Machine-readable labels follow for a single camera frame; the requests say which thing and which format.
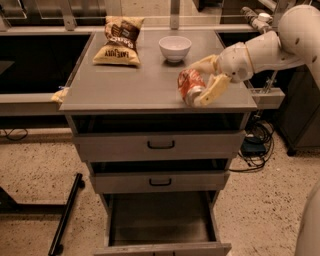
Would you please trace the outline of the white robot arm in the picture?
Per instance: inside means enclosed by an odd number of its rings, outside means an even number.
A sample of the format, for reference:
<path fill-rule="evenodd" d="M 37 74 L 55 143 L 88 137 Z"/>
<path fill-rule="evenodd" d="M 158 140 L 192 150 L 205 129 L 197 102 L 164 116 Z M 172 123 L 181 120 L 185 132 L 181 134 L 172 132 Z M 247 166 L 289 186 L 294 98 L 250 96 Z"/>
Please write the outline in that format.
<path fill-rule="evenodd" d="M 191 67 L 210 76 L 208 85 L 187 93 L 186 102 L 203 107 L 212 103 L 230 83 L 250 79 L 265 70 L 284 70 L 305 64 L 320 82 L 320 12 L 311 5 L 297 5 L 286 11 L 276 30 L 262 33 L 245 43 L 209 55 Z M 304 206 L 294 256 L 320 256 L 320 180 Z"/>

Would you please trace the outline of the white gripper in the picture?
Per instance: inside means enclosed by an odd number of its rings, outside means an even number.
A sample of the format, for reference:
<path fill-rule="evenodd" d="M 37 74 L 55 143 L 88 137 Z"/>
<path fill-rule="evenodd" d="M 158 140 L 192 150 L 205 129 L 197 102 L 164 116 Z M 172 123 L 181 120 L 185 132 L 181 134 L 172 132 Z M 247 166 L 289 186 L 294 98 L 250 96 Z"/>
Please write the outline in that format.
<path fill-rule="evenodd" d="M 219 56 L 212 54 L 204 57 L 189 65 L 188 68 L 205 74 L 214 74 L 217 70 L 223 73 L 209 77 L 207 87 L 194 100 L 196 107 L 204 107 L 215 101 L 225 92 L 230 81 L 243 82 L 249 80 L 254 74 L 248 49 L 242 42 L 226 47 Z"/>

